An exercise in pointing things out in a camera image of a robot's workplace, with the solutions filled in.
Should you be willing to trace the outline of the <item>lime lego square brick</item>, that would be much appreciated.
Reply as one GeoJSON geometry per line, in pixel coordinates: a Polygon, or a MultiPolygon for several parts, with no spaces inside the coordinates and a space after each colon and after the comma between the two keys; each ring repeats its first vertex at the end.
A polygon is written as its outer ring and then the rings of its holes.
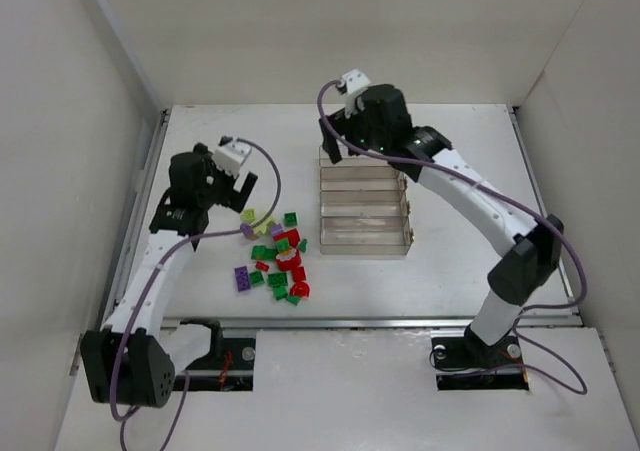
{"type": "Polygon", "coordinates": [[[256,219],[256,211],[253,208],[246,208],[241,212],[240,217],[243,223],[251,224],[256,219]]]}

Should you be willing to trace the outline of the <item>purple lego plate brick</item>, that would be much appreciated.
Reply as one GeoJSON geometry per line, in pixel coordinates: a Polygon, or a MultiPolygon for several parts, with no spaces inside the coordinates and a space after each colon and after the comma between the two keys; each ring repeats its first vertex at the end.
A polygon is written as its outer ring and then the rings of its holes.
{"type": "Polygon", "coordinates": [[[246,239],[252,240],[254,237],[253,230],[251,226],[247,223],[242,223],[240,225],[240,232],[246,239]]]}

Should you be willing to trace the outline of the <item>lime lego slope brick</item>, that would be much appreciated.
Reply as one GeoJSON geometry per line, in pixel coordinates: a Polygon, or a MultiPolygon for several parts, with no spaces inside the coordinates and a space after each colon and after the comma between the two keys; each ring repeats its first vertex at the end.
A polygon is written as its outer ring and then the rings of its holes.
{"type": "Polygon", "coordinates": [[[257,215],[251,222],[252,231],[258,236],[265,236],[271,234],[271,228],[277,224],[277,221],[272,216],[266,216],[265,214],[257,215]]]}

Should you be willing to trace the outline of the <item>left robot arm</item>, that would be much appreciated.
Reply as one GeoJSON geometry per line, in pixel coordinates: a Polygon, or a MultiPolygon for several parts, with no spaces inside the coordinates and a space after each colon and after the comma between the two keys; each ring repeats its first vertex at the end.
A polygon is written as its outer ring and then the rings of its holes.
{"type": "Polygon", "coordinates": [[[235,186],[251,146],[229,137],[215,149],[198,143],[174,155],[169,186],[149,225],[143,259],[119,304],[98,331],[84,334],[81,357],[93,401],[163,407],[177,375],[211,347],[213,328],[190,322],[162,335],[161,325],[177,280],[222,206],[243,211],[257,182],[247,174],[235,186]]]}

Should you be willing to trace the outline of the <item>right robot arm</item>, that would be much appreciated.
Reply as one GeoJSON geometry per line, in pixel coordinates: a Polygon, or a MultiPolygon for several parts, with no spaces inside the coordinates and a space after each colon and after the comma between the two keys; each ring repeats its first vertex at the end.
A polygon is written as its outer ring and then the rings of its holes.
{"type": "Polygon", "coordinates": [[[344,107],[319,118],[332,163],[341,151],[386,162],[437,194],[470,222],[498,254],[489,292],[464,332],[468,353],[486,362],[511,332],[531,295],[557,270],[563,223],[502,195],[435,128],[413,124],[403,93],[390,84],[334,80],[344,107]]]}

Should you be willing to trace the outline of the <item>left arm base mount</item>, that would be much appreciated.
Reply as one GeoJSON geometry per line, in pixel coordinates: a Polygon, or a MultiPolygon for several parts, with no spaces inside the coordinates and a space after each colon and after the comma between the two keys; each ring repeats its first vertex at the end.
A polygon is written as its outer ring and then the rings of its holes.
{"type": "Polygon", "coordinates": [[[175,391],[251,391],[256,340],[225,338],[201,326],[184,326],[160,341],[174,366],[175,391]]]}

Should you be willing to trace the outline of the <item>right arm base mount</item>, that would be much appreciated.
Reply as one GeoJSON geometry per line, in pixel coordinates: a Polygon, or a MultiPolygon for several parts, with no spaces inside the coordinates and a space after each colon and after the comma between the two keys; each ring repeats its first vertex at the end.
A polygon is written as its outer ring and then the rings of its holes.
{"type": "Polygon", "coordinates": [[[463,336],[434,336],[429,362],[439,391],[529,390],[515,336],[487,349],[475,348],[463,336]]]}

